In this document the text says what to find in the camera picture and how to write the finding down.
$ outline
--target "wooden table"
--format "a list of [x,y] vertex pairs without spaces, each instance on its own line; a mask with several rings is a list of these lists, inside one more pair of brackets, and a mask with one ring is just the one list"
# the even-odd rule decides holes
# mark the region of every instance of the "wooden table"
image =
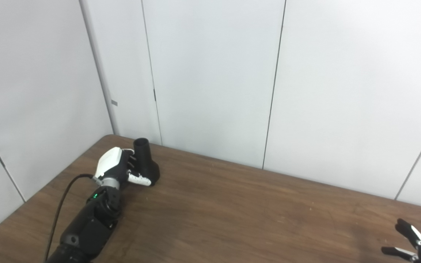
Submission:
[[[65,187],[114,146],[132,140],[105,136],[0,224],[0,263],[42,261]],[[398,263],[380,251],[413,250],[396,219],[421,231],[419,206],[158,145],[152,155],[160,180],[122,192],[124,213],[95,263]],[[94,189],[84,178],[71,188],[51,251]]]

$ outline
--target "black cylindrical object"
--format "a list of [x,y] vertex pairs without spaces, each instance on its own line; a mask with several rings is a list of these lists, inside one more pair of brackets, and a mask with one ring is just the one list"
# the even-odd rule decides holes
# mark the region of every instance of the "black cylindrical object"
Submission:
[[134,158],[136,162],[134,170],[151,180],[151,186],[160,178],[159,165],[152,160],[149,140],[138,138],[134,140]]

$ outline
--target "black cable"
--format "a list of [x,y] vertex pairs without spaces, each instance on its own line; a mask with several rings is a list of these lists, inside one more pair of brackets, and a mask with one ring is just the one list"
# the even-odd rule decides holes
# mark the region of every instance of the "black cable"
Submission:
[[53,234],[55,233],[56,222],[58,221],[58,216],[60,216],[61,206],[63,205],[64,199],[66,198],[67,193],[69,192],[69,188],[71,188],[72,184],[79,178],[93,178],[93,175],[90,174],[80,174],[74,177],[71,182],[67,185],[63,196],[61,197],[60,204],[56,210],[55,219],[53,220],[52,230],[50,232],[50,236],[48,237],[48,244],[46,245],[45,249],[45,256],[43,257],[43,263],[48,260],[48,254],[50,253],[50,246],[52,245]]

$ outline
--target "robotic hand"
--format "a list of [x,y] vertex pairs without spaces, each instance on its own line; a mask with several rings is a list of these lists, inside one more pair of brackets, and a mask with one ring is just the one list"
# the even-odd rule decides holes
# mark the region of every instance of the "robotic hand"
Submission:
[[120,186],[126,182],[152,186],[159,180],[149,141],[139,138],[133,145],[134,150],[115,147],[100,158],[92,177],[99,187],[62,233],[47,263],[88,263],[96,258],[118,223]]
[[381,251],[385,255],[398,256],[412,263],[421,263],[421,233],[411,224],[403,219],[398,219],[396,230],[405,236],[417,250],[417,253],[395,247],[382,247]]

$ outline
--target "black plastic object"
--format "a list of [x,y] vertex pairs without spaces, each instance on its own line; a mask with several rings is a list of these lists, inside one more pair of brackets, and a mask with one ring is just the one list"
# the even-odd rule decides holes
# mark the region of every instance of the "black plastic object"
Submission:
[[401,233],[401,235],[405,236],[415,249],[418,249],[417,241],[419,241],[420,238],[415,234],[411,224],[402,218],[399,218],[397,220],[396,230]]
[[146,138],[138,138],[134,140],[134,175],[142,175],[151,181],[151,186],[154,185],[160,178],[159,165],[152,160],[151,147],[149,140]]

